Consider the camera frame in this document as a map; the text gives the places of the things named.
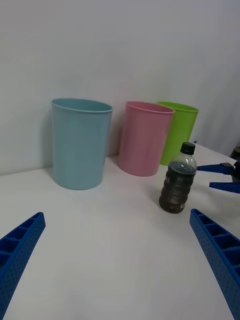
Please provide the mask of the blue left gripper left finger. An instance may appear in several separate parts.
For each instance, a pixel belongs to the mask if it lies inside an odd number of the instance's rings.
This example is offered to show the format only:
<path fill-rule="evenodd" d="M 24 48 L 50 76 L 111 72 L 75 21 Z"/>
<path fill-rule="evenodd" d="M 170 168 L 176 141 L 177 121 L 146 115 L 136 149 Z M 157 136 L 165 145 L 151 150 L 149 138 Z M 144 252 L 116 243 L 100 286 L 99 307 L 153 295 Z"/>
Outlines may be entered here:
<path fill-rule="evenodd" d="M 38 212 L 0 239 L 1 320 L 45 227 L 44 214 Z"/>

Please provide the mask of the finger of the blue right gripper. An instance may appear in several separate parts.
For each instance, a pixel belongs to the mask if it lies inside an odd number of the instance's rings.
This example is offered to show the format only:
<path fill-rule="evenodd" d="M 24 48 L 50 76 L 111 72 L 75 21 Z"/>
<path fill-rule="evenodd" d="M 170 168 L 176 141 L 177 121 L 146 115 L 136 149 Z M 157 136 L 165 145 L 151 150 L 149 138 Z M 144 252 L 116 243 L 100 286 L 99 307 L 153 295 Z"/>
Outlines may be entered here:
<path fill-rule="evenodd" d="M 239 182 L 210 182 L 209 187 L 221 191 L 240 194 Z"/>
<path fill-rule="evenodd" d="M 197 167 L 198 171 L 219 173 L 219 174 L 234 174 L 235 167 L 230 163 L 224 162 L 220 164 L 201 165 Z"/>

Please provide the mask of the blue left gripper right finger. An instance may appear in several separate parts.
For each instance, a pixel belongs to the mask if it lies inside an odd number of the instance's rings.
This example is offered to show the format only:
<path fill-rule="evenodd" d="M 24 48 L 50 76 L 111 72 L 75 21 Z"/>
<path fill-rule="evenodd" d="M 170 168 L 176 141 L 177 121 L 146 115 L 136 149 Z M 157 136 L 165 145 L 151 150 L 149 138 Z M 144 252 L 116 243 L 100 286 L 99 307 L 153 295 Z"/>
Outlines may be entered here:
<path fill-rule="evenodd" d="M 233 318 L 240 319 L 240 240 L 197 209 L 189 223 Z"/>

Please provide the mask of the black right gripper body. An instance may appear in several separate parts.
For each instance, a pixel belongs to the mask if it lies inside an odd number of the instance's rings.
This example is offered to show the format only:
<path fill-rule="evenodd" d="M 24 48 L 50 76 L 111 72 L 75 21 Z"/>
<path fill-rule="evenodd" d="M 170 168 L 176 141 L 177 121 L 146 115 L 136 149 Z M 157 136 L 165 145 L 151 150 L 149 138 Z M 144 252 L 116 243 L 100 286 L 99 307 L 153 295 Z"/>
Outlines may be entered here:
<path fill-rule="evenodd" d="M 232 182 L 240 183 L 240 161 L 237 160 L 232 168 Z"/>

